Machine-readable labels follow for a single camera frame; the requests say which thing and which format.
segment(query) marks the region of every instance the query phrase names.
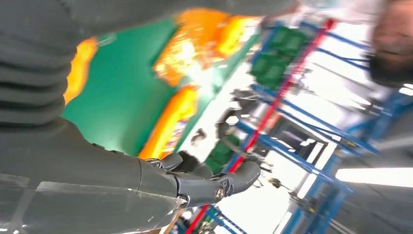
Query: warehouse rack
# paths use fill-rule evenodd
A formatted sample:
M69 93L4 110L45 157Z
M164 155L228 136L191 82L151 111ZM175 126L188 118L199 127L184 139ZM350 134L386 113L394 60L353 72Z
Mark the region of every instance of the warehouse rack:
M325 53L356 68L362 70L367 69L366 65L364 65L364 63L366 62L365 59L345 58L336 55L331 51L319 48L319 44L323 37L332 37L361 50L369 50L368 45L357 43L328 32L333 24L334 21L331 19L329 19L322 28L318 28L315 25L307 22L302 22L300 24L300 30L317 30L317 34L308 43L306 48L300 53L300 57L293 63L294 67L286 72L287 75L285 76L284 82L281 87L277 88L277 91L273 91L259 84L251 85L251 89L259 96L260 101L263 101L270 105L260 124L256 128L253 128L249 124L246 124L241 120L235 126L237 129L247 133L247 137L242 142L240 150L236 151L238 153L234 155L224 171L235 171L240 163L242 163L242 161L244 160L244 156L250 153L252 146L256 143L260 143L261 145L269 148L271 151L277 152L279 155L303 168L308 174L313 174L317 177L304 198L298 198L296 194L290 193L291 200L296 202L296 205L291 207L289 213L290 216L283 225L278 226L278 228L275 230L275 233L325 233L326 230L330 227L330 223L334 221L333 218L339 211L342 202L345 200L346 196L352 192L352 190L345 183L335 178L335 171L337 171L338 165L340 164L340 157L338 157L336 154L332 154L321 169L316 168L313 164L307 162L302 157L290 152L286 146L278 142L276 139L272 139L264 134L263 130L266 126L266 122L273 116L275 112L280 113L282 116L287 117L288 119L293 120L299 125L310 129L312 132L317 133L323 138L328 139L330 142L337 145L338 150L362 156L359 153L360 149L378 154L378 151L369 144L368 140L379 139L383 135L390 122L394 119L394 117L396 117L402 110L406 109L406 107L411 106L410 102L408 104L406 104L406 102L403 102L404 96L395 91L389 98L388 102L384 105L384 109L379 113L378 117L368 120L362 124L353 126L347 130L341 130L310 114L309 112L303 110L299 106L284 98L287 90L294 83L295 76L303 70L306 57L314 51ZM254 63L256 61L260 53L263 53L267 50L271 37L276 35L279 27L281 26L282 25L279 24L272 30L272 33L268 36L267 39L264 40L261 50L251 58L251 63ZM317 122L317 125L309 124L306 121L303 121L301 118L295 116L290 111L287 111L286 107L288 107L290 111L293 110L294 113L299 113L300 115L306 116L307 119L311 119ZM359 138L352 135L355 130L364 129L367 126L369 126L370 129L371 126L375 126L373 130L368 133L369 137ZM278 187L282 186L280 181L277 181L276 183L279 183ZM308 205L313 198L317 198L316 205L313 204L313 206L311 206L310 204L309 206L303 206L303 204ZM203 206L191 226L185 231L185 234L193 233L193 230L196 228L199 221L205 218L205 214L213 218L219 225L226 228L232 234L245 233L245 231L243 231L240 227L230 221L214 206Z

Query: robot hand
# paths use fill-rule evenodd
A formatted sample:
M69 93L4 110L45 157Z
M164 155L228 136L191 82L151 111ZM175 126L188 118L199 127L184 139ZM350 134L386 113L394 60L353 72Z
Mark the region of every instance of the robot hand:
M171 154L163 160L147 160L152 166L172 170L182 162L179 154ZM169 172L166 175L176 180L176 194L187 201L183 206L197 207L214 204L222 198L248 189L260 176L260 168L254 162L244 163L237 172L221 173L208 179L190 174Z

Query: fluorescent light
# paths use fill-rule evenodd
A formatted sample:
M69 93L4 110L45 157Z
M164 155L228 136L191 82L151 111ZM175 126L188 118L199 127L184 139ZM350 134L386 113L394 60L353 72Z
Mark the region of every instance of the fluorescent light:
M299 198L304 198L307 195L308 191L310 190L311 186L313 186L314 182L317 179L317 175L310 174L308 175L307 179L305 180L304 184L301 186L297 196Z
M366 183L413 188L413 168L340 169L336 178L353 183Z
M273 234L281 234L281 232L284 230L285 226L287 226L288 221L290 221L290 218L293 214L291 212L285 213L284 217L282 217L280 223L278 224L275 232Z
M323 143L317 142L317 144L314 146L314 149L311 151L310 155L308 156L307 162L313 163L317 155L319 155L323 146L324 146Z
M229 118L226 119L225 122L226 122L228 125L235 125L236 123L238 123L238 121L240 121L240 120L238 119L238 117L236 117L236 116L230 116Z
M404 84L405 87L408 87L409 89L413 89L413 84Z
M401 94L406 94L406 95L409 95L409 96L413 96L413 89L409 89L409 88L401 88L400 90L399 90L399 92L401 93Z

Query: black mechanical part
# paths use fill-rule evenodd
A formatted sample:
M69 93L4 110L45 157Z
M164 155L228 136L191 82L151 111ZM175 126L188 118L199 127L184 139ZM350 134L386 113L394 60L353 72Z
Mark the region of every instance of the black mechanical part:
M167 171L175 169L179 164L183 162L182 157L177 154L177 153L172 153L168 155L166 158L163 160L160 159L148 159L146 160L149 164L152 164L152 166L159 168L159 169L164 169Z
M178 196L185 197L186 207L213 204L222 198L248 189L260 176L260 169L253 162L246 162L236 173L215 175L209 179L184 173L171 173L176 179Z
M294 3L0 1L0 228L28 234L113 234L170 223L179 201L173 175L94 147L60 117L76 46L193 7L266 15Z

